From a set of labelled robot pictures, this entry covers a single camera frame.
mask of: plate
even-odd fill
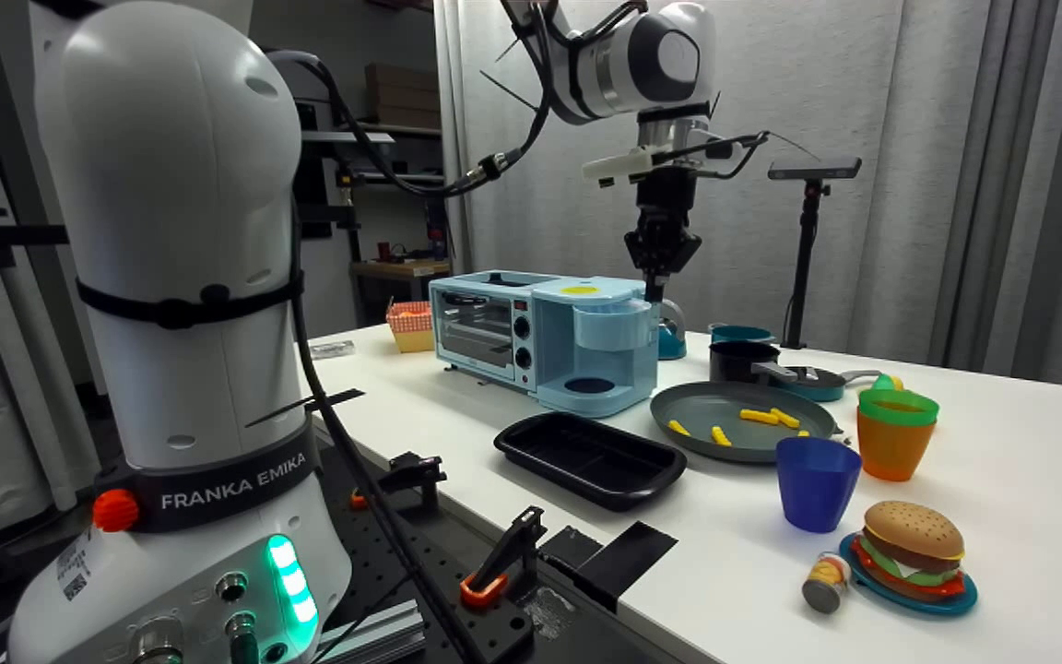
[[[742,420],[742,411],[783,411],[796,416],[808,437],[839,441],[839,430],[817,404],[763,383],[679,383],[647,404],[655,430],[682,450],[730,464],[774,464],[778,442],[796,432]]]
[[[977,607],[972,576],[965,576],[965,596],[951,598],[951,600],[915,600],[915,598],[891,596],[861,571],[861,565],[853,555],[853,543],[856,543],[856,535],[844,535],[838,555],[853,565],[856,588],[870,589],[872,598],[891,600],[891,607],[910,608],[910,611],[924,611],[924,618],[965,618]]]

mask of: green indicator light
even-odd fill
[[[286,565],[300,562],[293,548],[284,535],[270,539],[270,556],[274,556],[277,570],[286,570]]]
[[[318,618],[314,598],[293,600],[293,620],[300,620],[300,623],[311,623],[314,618]]]
[[[284,596],[286,596],[286,598],[300,598],[300,596],[306,596],[306,576],[301,576],[301,570],[300,570],[300,571],[286,571],[286,576],[281,576],[281,583],[284,583]]]

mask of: white table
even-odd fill
[[[579,529],[613,543],[634,522],[679,539],[622,598],[620,618],[682,658],[711,661],[1062,661],[1062,386],[1003,375],[796,352],[789,366],[886,368],[941,404],[934,448],[910,485],[860,476],[838,535],[808,535],[783,522],[772,469],[689,458],[684,476],[639,513],[606,513],[494,450],[494,437],[532,415],[528,394],[446,373],[436,353],[393,353],[392,332],[362,327],[345,359],[320,363],[327,391],[362,386],[338,407],[345,430],[377,458],[402,450],[443,458],[443,500],[494,529],[523,505],[544,529]],[[660,366],[660,386],[703,382],[703,336],[689,359]],[[856,394],[829,407],[856,432]],[[647,407],[608,426],[663,441]],[[813,618],[801,580],[823,549],[861,529],[861,508],[910,500],[949,513],[965,535],[965,571],[979,607],[962,620],[920,620],[853,596]]]

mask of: black plate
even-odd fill
[[[684,458],[670,448],[570,415],[521,420],[494,448],[606,508],[640,505],[684,469]]]
[[[679,383],[647,404],[655,430],[682,450],[733,464],[774,464],[778,442],[794,441],[796,432],[742,420],[742,411],[785,411],[808,437],[839,441],[839,430],[817,404],[763,383]],[[711,442],[715,426],[727,432],[730,448]]]

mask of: orange cup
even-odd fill
[[[860,394],[860,458],[861,471],[908,485],[929,450],[941,407],[915,391]]]

